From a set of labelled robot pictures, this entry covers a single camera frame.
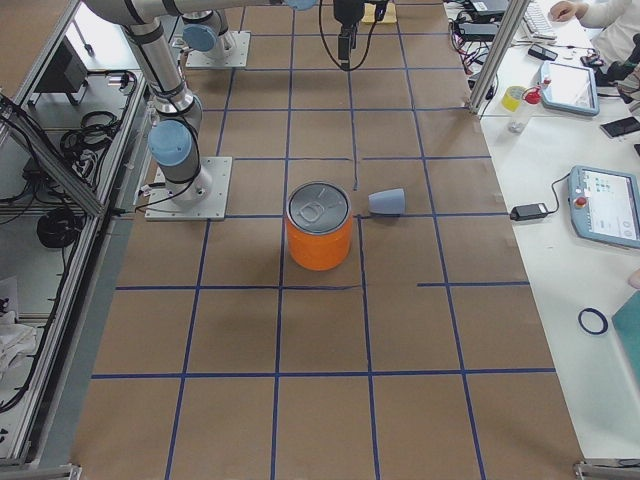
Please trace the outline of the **person hand at desk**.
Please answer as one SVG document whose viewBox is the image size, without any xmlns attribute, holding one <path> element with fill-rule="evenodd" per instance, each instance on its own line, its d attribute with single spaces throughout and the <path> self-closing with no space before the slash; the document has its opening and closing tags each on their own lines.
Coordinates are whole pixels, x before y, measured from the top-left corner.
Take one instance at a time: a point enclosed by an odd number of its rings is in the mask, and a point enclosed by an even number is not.
<svg viewBox="0 0 640 480">
<path fill-rule="evenodd" d="M 566 22 L 573 18 L 581 19 L 589 9 L 584 2 L 562 0 L 554 4 L 549 10 L 549 18 L 554 22 Z"/>
</svg>

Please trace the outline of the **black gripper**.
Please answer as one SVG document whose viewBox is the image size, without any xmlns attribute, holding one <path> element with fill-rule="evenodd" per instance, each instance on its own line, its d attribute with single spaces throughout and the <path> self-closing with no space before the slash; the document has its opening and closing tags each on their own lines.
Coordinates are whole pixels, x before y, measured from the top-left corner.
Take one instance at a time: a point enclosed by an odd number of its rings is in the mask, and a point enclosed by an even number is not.
<svg viewBox="0 0 640 480">
<path fill-rule="evenodd" d="M 364 17 L 364 0 L 334 0 L 334 19 L 341 25 L 356 25 Z"/>
</svg>

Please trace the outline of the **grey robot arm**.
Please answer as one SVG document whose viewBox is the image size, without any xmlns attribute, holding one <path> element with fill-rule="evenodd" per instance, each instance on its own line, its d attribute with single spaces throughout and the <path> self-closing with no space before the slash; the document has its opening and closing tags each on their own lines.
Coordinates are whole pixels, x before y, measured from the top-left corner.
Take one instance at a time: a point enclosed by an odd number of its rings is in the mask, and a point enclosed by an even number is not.
<svg viewBox="0 0 640 480">
<path fill-rule="evenodd" d="M 338 35 L 338 60 L 347 63 L 356 47 L 359 22 L 365 14 L 365 1 L 334 1 L 333 16 L 340 24 Z M 193 51 L 209 58 L 222 60 L 236 49 L 235 34 L 229 30 L 224 9 L 206 10 L 183 14 L 182 39 Z"/>
<path fill-rule="evenodd" d="M 232 38 L 225 10 L 246 1 L 88 1 L 101 19 L 121 27 L 152 93 L 157 121 L 148 150 L 164 179 L 164 191 L 150 198 L 145 215 L 154 221 L 222 220 L 225 217 L 232 159 L 200 153 L 203 108 L 178 65 L 160 21 L 181 18 L 187 45 L 224 54 Z"/>
</svg>

